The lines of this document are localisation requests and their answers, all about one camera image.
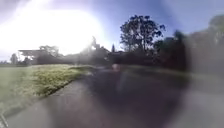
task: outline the large tree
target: large tree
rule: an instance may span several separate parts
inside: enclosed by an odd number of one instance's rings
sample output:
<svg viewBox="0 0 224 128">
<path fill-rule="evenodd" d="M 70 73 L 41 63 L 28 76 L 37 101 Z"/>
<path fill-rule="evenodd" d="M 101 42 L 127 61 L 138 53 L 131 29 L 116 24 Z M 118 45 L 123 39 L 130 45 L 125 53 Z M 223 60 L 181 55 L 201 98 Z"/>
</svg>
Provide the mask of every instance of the large tree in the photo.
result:
<svg viewBox="0 0 224 128">
<path fill-rule="evenodd" d="M 209 31 L 214 35 L 214 43 L 220 44 L 224 41 L 224 15 L 213 17 L 209 24 Z"/>
<path fill-rule="evenodd" d="M 186 70 L 188 67 L 187 51 L 185 44 L 186 36 L 176 31 L 173 37 L 166 37 L 153 44 L 157 64 L 166 68 Z"/>
<path fill-rule="evenodd" d="M 51 54 L 54 57 L 58 57 L 59 56 L 59 49 L 56 46 L 40 46 L 39 47 L 40 50 L 45 50 L 48 54 Z"/>
<path fill-rule="evenodd" d="M 147 52 L 155 37 L 162 36 L 164 25 L 159 25 L 149 16 L 132 16 L 121 27 L 121 42 L 128 51 Z"/>
</svg>

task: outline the road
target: road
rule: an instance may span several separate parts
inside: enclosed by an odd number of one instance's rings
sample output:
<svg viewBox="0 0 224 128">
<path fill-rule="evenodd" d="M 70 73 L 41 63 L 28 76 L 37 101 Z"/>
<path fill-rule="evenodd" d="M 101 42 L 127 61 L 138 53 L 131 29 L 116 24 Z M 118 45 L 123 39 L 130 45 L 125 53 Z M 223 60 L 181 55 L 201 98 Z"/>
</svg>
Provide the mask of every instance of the road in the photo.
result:
<svg viewBox="0 0 224 128">
<path fill-rule="evenodd" d="M 223 83 L 214 91 L 201 84 L 102 70 L 7 121 L 10 128 L 222 128 L 224 94 L 217 91 Z"/>
</svg>

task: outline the blue sky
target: blue sky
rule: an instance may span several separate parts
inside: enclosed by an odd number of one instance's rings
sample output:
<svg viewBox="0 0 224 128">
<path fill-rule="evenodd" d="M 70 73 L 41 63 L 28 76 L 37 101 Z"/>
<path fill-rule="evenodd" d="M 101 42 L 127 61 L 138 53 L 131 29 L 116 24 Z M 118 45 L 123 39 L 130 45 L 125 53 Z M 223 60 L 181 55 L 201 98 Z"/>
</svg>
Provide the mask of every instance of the blue sky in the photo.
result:
<svg viewBox="0 0 224 128">
<path fill-rule="evenodd" d="M 2 24 L 11 20 L 18 3 L 12 4 L 7 5 L 8 8 L 4 6 L 5 11 L 1 11 Z M 106 41 L 100 43 L 108 49 L 113 43 L 119 47 L 120 26 L 135 14 L 149 15 L 157 23 L 164 24 L 165 36 L 172 35 L 176 29 L 184 33 L 202 30 L 212 17 L 224 14 L 222 0 L 49 0 L 47 7 L 78 9 L 94 16 L 104 30 Z M 3 46 L 0 47 L 0 60 L 8 59 L 12 54 L 10 47 Z"/>
</svg>

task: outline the paved path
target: paved path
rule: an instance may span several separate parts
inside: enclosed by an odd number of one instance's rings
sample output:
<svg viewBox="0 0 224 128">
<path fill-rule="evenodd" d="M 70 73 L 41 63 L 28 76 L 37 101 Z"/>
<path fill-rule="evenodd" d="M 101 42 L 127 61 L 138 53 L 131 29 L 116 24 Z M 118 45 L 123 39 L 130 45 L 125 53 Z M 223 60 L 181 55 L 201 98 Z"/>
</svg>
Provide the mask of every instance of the paved path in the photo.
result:
<svg viewBox="0 0 224 128">
<path fill-rule="evenodd" d="M 11 117 L 8 124 L 10 128 L 224 126 L 224 94 L 192 88 L 192 81 L 186 90 L 167 88 L 169 84 L 184 84 L 171 81 L 154 75 L 136 78 L 103 71 L 94 78 L 71 83 Z"/>
</svg>

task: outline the roof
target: roof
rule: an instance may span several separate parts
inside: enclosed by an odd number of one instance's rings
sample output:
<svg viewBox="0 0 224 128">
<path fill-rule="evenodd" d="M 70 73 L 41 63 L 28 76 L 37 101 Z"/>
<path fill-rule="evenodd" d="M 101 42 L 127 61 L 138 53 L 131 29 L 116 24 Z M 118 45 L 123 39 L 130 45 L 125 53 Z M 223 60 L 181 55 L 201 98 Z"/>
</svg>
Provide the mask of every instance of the roof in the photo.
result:
<svg viewBox="0 0 224 128">
<path fill-rule="evenodd" d="M 19 52 L 22 52 L 22 55 L 24 56 L 35 56 L 35 55 L 40 55 L 46 51 L 45 50 L 19 50 Z"/>
</svg>

